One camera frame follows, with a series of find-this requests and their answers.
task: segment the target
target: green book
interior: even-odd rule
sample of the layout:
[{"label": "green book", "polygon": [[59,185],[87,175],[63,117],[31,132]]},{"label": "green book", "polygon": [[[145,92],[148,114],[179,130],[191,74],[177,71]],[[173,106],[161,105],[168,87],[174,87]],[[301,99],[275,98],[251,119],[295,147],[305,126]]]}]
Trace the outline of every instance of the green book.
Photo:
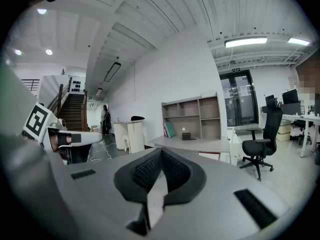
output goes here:
[{"label": "green book", "polygon": [[171,122],[166,122],[164,124],[164,127],[165,127],[166,133],[168,134],[169,138],[176,135],[174,126],[172,125]]}]

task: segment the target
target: fluorescent light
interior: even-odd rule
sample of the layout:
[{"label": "fluorescent light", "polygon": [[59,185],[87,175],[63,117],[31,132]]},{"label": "fluorescent light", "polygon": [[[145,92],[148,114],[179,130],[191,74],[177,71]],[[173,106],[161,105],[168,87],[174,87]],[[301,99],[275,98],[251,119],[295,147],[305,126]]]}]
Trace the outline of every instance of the fluorescent light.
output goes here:
[{"label": "fluorescent light", "polygon": [[303,45],[303,46],[307,46],[308,44],[310,44],[310,42],[308,42],[308,41],[304,41],[304,40],[300,40],[300,39],[296,39],[296,38],[290,38],[288,43],[298,44],[298,45]]},{"label": "fluorescent light", "polygon": [[111,78],[115,75],[115,73],[118,71],[118,69],[120,69],[120,67],[121,67],[121,64],[119,62],[113,63],[110,70],[106,73],[104,81],[109,82],[111,80]]},{"label": "fluorescent light", "polygon": [[45,14],[47,9],[37,9],[38,13]]},{"label": "fluorescent light", "polygon": [[98,90],[97,90],[96,93],[95,93],[95,96],[99,96],[101,92],[102,92],[102,89],[101,89],[101,88],[98,88]]},{"label": "fluorescent light", "polygon": [[245,46],[245,45],[254,45],[254,44],[265,44],[268,38],[266,37],[252,37],[252,38],[243,38],[243,39],[233,39],[230,41],[225,41],[225,48],[235,47],[235,46]]}]

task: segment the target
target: computer monitor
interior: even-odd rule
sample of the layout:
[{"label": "computer monitor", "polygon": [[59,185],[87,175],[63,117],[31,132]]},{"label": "computer monitor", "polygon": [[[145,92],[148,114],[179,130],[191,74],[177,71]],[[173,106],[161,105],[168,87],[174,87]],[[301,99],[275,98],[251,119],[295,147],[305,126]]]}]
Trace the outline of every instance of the computer monitor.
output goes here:
[{"label": "computer monitor", "polygon": [[269,100],[274,99],[274,98],[275,98],[274,95],[270,95],[270,96],[265,97],[265,103],[268,103]]},{"label": "computer monitor", "polygon": [[299,103],[297,89],[282,93],[283,104]]}]

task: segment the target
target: person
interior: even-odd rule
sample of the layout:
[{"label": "person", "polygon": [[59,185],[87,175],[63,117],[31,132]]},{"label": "person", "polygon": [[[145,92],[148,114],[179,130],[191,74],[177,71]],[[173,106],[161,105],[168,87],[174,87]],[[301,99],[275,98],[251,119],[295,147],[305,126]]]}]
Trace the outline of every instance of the person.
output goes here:
[{"label": "person", "polygon": [[109,135],[109,130],[111,129],[110,123],[110,113],[108,112],[107,106],[103,105],[103,110],[101,112],[101,126],[102,126],[102,134]]}]

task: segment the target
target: chair headrest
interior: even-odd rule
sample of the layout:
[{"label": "chair headrest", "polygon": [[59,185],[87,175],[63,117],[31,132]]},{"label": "chair headrest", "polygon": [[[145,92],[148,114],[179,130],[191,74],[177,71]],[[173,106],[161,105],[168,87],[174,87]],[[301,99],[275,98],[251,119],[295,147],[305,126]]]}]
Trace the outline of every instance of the chair headrest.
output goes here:
[{"label": "chair headrest", "polygon": [[278,98],[271,98],[267,101],[266,107],[268,108],[268,110],[275,110],[275,109],[279,108],[279,103],[278,103],[277,99]]}]

